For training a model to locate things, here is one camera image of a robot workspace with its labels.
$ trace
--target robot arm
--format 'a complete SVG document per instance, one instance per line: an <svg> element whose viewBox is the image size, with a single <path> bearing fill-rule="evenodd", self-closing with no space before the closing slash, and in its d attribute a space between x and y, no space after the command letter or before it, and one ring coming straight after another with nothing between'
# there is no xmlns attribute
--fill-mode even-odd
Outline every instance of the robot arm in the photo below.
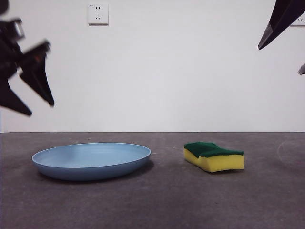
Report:
<svg viewBox="0 0 305 229"><path fill-rule="evenodd" d="M0 14L8 8L7 0L0 0ZM54 105L46 72L45 58L50 50L48 41L44 41L23 53L18 41L24 38L21 19L0 21L0 105L25 115L31 115L30 109L11 90L8 79L18 68L22 69L21 79L49 105Z"/></svg>
<svg viewBox="0 0 305 229"><path fill-rule="evenodd" d="M270 21L257 48L260 50L271 43L305 11L305 0L276 0ZM299 74L305 74L305 64Z"/></svg>

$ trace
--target yellow sponge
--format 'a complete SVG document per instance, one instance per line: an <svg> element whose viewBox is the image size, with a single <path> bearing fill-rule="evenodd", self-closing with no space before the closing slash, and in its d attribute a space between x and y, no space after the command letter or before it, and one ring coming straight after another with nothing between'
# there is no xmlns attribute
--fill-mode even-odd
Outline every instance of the yellow sponge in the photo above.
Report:
<svg viewBox="0 0 305 229"><path fill-rule="evenodd" d="M207 172L244 169L244 152L222 149L214 143L184 145L184 158Z"/></svg>

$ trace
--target white wall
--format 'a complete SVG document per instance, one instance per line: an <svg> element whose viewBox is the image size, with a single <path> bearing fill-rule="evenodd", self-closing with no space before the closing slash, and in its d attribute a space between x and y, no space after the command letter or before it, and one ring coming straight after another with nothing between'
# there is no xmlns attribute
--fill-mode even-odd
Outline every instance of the white wall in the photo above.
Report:
<svg viewBox="0 0 305 229"><path fill-rule="evenodd" d="M3 132L304 131L305 28L256 49L275 0L108 0L109 27L87 3L10 1L21 47L51 42L55 107L15 76L33 115L1 108Z"/></svg>

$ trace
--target concrete floor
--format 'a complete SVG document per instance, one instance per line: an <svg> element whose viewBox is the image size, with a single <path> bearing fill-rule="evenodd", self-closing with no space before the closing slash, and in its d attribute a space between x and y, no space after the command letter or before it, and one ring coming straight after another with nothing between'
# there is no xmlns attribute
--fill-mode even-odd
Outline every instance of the concrete floor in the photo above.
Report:
<svg viewBox="0 0 305 229"><path fill-rule="evenodd" d="M210 174L183 145L244 150L245 170ZM36 152L126 142L152 150L129 175L67 182L38 173ZM305 227L305 133L1 134L2 229L300 229Z"/></svg>

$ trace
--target electrical outlet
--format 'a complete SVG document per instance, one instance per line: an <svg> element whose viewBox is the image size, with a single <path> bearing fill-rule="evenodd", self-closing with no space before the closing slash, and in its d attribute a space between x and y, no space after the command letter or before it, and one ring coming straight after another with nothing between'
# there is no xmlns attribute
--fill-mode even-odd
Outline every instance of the electrical outlet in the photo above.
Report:
<svg viewBox="0 0 305 229"><path fill-rule="evenodd" d="M88 5L88 24L89 25L109 24L109 12L108 12L107 3Z"/></svg>
<svg viewBox="0 0 305 229"><path fill-rule="evenodd" d="M305 13L303 13L297 20L295 20L291 26L305 26Z"/></svg>

